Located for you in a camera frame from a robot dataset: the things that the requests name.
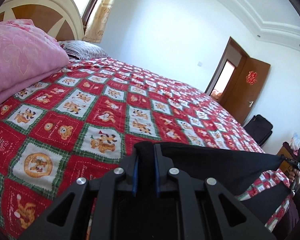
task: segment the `wooden door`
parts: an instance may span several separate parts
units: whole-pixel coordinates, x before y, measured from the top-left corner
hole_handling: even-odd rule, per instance
[[[248,57],[236,83],[222,104],[239,123],[243,123],[266,81],[270,65]]]

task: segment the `black suitcase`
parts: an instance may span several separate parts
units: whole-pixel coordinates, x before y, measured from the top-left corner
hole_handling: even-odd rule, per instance
[[[247,133],[262,146],[272,134],[273,125],[260,114],[253,118],[243,127]]]

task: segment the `headboard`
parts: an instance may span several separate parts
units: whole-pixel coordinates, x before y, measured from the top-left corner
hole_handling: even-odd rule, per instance
[[[73,0],[5,0],[0,22],[13,19],[32,19],[57,41],[83,38],[82,20]]]

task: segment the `hand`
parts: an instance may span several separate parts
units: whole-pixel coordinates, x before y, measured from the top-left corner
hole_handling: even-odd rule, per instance
[[[294,181],[295,176],[297,176],[296,186],[299,186],[300,185],[300,171],[298,171],[297,169],[294,169],[294,171],[289,171],[289,181],[290,181],[290,183],[292,183]]]

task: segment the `bedspread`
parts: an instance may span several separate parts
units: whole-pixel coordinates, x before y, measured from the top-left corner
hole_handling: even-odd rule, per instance
[[[187,84],[112,58],[72,59],[0,105],[2,231],[17,238],[77,177],[101,177],[143,140],[263,152],[225,109]],[[281,180],[289,184],[280,170],[264,172],[237,198]]]

